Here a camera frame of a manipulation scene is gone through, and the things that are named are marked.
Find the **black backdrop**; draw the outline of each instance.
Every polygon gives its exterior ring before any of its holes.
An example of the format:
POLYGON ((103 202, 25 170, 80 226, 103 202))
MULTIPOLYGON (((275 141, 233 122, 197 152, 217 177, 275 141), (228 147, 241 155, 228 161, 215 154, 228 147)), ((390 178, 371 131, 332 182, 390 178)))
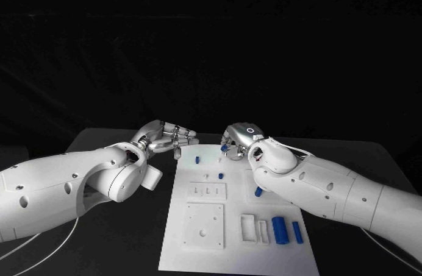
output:
POLYGON ((374 141, 413 176, 421 12, 419 0, 2 0, 0 143, 39 157, 85 127, 249 121, 374 141))

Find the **blue object in hand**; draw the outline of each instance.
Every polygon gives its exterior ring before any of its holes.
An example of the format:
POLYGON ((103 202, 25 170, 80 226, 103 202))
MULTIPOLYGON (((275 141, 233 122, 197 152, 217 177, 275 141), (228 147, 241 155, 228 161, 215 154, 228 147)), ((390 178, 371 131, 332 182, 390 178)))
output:
POLYGON ((289 243, 288 229, 283 222, 283 217, 273 217, 275 242, 278 244, 289 243))
POLYGON ((259 197, 262 195, 262 188, 257 187, 257 190, 254 191, 254 195, 259 197))
POLYGON ((293 230, 295 230, 296 242, 298 242, 298 244, 302 244, 304 243, 304 239, 302 239, 299 224, 298 224, 296 221, 293 222, 293 230))

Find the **blue cylinder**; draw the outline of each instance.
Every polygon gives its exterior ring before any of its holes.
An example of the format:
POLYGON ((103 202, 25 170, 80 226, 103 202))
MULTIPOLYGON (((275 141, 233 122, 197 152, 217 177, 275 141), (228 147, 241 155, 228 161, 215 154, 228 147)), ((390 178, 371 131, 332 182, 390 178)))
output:
POLYGON ((262 195, 262 188, 257 187, 257 190, 254 191, 254 195, 259 197, 262 195))
POLYGON ((296 221, 293 222, 293 230, 295 230, 296 242, 298 242, 298 244, 302 244, 304 243, 304 239, 302 239, 299 224, 298 224, 296 221))
POLYGON ((288 229, 283 222, 283 217, 273 217, 275 242, 278 244, 289 243, 288 229))

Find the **robotic arm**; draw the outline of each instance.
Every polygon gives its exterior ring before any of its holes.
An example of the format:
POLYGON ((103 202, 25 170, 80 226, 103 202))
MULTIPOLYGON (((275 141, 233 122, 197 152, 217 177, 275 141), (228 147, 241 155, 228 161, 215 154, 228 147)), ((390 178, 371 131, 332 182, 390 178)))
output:
POLYGON ((247 157, 254 182, 265 191, 311 214, 376 233, 422 262, 421 196, 373 182, 305 151, 306 156, 296 156, 282 143, 265 137, 254 124, 228 126, 221 146, 231 160, 247 157))
POLYGON ((155 153, 198 144, 195 131, 159 120, 106 148, 43 157, 0 172, 0 242, 35 235, 81 217, 100 203, 123 202, 142 185, 153 190, 162 172, 155 153))

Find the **table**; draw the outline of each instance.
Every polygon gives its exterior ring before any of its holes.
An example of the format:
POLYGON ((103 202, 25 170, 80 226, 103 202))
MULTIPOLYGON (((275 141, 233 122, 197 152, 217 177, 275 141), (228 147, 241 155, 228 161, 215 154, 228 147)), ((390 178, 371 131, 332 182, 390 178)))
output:
MULTIPOLYGON (((94 150, 129 141, 134 133, 136 130, 85 129, 67 152, 94 150)), ((201 144, 218 144, 221 135, 199 133, 198 138, 201 144)), ((416 194, 380 144, 364 141, 275 139, 340 163, 376 182, 416 194)), ((75 232, 62 249, 25 275, 194 275, 188 272, 158 271, 176 171, 176 160, 172 156, 169 151, 156 154, 149 161, 163 172, 155 191, 140 187, 123 203, 107 202, 95 206, 80 218, 75 232)), ((321 275, 387 275, 392 271, 399 271, 403 275, 418 275, 374 244, 360 228, 315 217, 305 211, 302 216, 321 275)), ((0 263, 0 274, 13 275, 42 260, 62 243, 72 225, 74 221, 46 231, 7 257, 0 263)), ((0 244, 0 255, 25 240, 0 244)))

